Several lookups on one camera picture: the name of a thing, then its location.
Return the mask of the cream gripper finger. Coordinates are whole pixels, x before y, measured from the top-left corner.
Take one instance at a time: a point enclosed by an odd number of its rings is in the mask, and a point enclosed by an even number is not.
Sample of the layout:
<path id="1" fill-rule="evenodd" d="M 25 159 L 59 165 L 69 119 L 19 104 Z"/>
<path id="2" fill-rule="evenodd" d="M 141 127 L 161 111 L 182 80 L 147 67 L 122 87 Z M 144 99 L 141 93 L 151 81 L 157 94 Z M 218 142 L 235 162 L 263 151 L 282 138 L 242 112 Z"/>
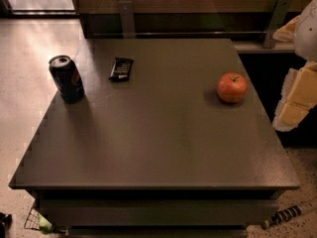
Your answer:
<path id="1" fill-rule="evenodd" d="M 317 62 L 308 61 L 300 70 L 291 68 L 282 85 L 272 126 L 280 132 L 296 128 L 317 105 Z"/>
<path id="2" fill-rule="evenodd" d="M 291 19 L 289 22 L 287 22 L 284 26 L 277 29 L 273 33 L 272 38 L 278 42 L 292 43 L 294 39 L 294 32 L 295 32 L 296 23 L 298 19 L 299 17 L 296 16 L 293 19 Z"/>

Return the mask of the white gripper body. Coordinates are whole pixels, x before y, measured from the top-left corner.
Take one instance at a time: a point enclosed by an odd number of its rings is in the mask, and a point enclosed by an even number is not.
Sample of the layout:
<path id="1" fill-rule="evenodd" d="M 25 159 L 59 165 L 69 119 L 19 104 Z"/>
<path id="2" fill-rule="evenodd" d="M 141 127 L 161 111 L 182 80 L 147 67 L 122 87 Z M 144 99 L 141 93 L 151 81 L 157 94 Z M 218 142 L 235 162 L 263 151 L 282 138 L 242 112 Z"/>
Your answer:
<path id="1" fill-rule="evenodd" d="M 305 60 L 317 60 L 317 0 L 312 0 L 298 18 L 294 33 L 294 50 Z"/>

